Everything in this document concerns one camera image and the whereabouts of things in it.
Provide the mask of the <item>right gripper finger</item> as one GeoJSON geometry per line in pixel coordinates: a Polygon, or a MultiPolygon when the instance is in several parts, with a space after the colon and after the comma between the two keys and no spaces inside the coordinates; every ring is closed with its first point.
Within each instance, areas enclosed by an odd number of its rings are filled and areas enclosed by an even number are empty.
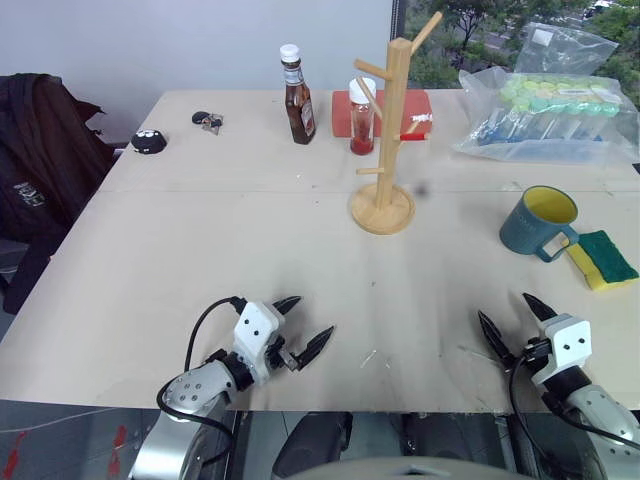
{"type": "Polygon", "coordinates": [[[477,314],[481,330],[489,346],[493,349],[503,368],[505,370],[511,370],[516,362],[516,357],[503,342],[502,334],[494,322],[481,310],[479,310],[477,314]]]}
{"type": "Polygon", "coordinates": [[[523,292],[522,296],[540,325],[557,316],[557,313],[552,307],[545,304],[536,296],[526,292],[523,292]]]}

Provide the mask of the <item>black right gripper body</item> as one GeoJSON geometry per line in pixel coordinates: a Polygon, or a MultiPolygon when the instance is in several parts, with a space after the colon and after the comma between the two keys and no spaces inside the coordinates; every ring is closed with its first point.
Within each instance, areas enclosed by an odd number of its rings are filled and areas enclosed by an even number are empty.
{"type": "Polygon", "coordinates": [[[532,378],[548,364],[551,353],[552,346],[548,338],[533,337],[529,339],[518,355],[510,354],[510,377],[515,377],[517,372],[524,369],[532,378]]]}

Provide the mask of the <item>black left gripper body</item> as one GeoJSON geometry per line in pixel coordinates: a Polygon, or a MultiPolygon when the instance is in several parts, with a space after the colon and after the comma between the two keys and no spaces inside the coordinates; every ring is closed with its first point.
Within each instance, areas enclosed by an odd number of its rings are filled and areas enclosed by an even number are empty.
{"type": "Polygon", "coordinates": [[[265,364],[271,371],[280,368],[287,368],[290,371],[297,371],[300,367],[297,358],[290,353],[285,345],[285,338],[278,334],[272,344],[265,352],[265,364]]]}

